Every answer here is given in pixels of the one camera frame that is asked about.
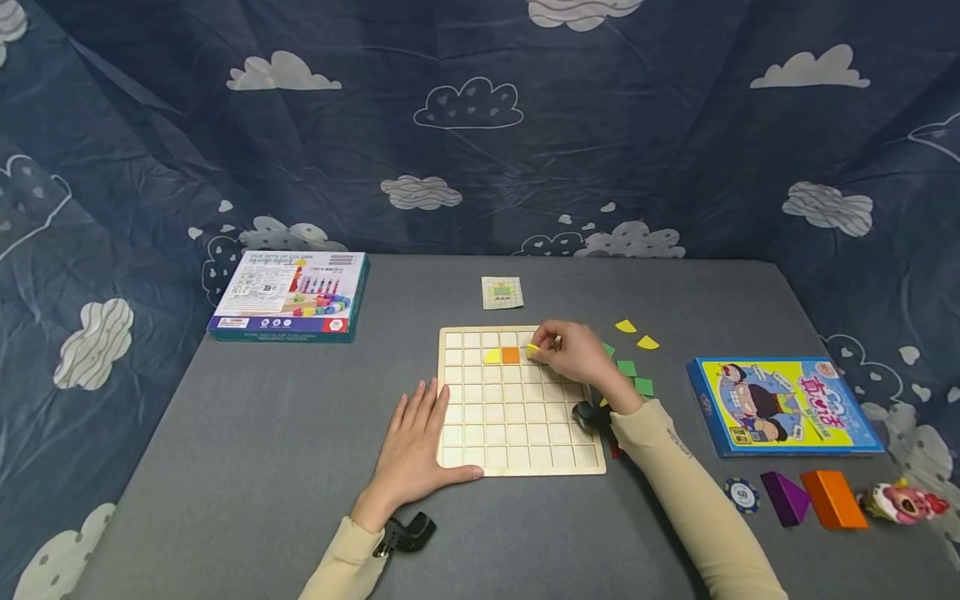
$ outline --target left hand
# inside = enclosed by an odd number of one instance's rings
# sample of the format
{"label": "left hand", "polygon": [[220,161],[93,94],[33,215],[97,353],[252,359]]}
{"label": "left hand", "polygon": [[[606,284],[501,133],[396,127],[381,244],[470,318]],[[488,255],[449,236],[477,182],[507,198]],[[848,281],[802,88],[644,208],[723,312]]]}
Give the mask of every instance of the left hand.
{"label": "left hand", "polygon": [[430,387],[421,381],[412,397],[400,397],[390,420],[387,438],[376,461],[373,480],[360,494],[350,518],[374,533],[399,507],[431,493],[483,476],[476,466],[442,468],[437,463],[437,446],[444,428],[450,391],[444,385],[437,396],[437,378]]}

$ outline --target beige sleeve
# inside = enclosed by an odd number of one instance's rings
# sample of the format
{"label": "beige sleeve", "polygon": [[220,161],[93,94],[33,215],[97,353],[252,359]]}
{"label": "beige sleeve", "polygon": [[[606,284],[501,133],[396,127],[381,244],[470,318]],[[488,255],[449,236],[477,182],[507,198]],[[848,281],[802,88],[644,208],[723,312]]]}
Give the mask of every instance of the beige sleeve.
{"label": "beige sleeve", "polygon": [[369,596],[387,564],[386,557],[373,557],[381,541],[382,530],[372,534],[345,516],[300,600],[361,600]]}
{"label": "beige sleeve", "polygon": [[750,527],[686,448],[659,400],[612,415],[620,446],[643,470],[714,600],[784,600]]}

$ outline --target yellow semicircle piece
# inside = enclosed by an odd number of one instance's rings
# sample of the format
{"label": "yellow semicircle piece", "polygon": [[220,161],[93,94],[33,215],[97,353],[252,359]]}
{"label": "yellow semicircle piece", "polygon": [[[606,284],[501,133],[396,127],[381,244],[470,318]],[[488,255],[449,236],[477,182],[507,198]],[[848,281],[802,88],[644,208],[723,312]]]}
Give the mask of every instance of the yellow semicircle piece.
{"label": "yellow semicircle piece", "polygon": [[645,350],[656,350],[657,348],[660,347],[660,344],[655,342],[654,339],[649,335],[645,335],[642,338],[640,338],[640,341],[637,342],[636,344]]}
{"label": "yellow semicircle piece", "polygon": [[634,324],[630,323],[630,319],[624,319],[620,323],[614,325],[614,327],[620,331],[623,331],[624,333],[636,333],[636,327],[634,327]]}

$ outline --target poker chip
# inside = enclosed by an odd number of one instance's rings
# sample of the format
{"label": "poker chip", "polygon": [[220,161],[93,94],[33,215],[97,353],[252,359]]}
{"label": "poker chip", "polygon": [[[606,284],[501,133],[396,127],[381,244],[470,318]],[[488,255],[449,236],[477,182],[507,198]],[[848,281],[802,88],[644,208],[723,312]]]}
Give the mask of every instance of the poker chip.
{"label": "poker chip", "polygon": [[751,515],[760,509],[760,492],[746,479],[731,477],[724,484],[723,491],[736,510],[745,515]]}

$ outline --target purple triangular block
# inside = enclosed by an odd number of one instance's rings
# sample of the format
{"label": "purple triangular block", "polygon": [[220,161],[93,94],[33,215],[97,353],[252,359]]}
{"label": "purple triangular block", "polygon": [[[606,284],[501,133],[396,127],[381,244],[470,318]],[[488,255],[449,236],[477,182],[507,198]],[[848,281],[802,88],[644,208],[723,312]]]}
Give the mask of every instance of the purple triangular block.
{"label": "purple triangular block", "polygon": [[795,527],[803,522],[810,508],[810,494],[806,490],[774,470],[760,475],[760,480],[784,527]]}

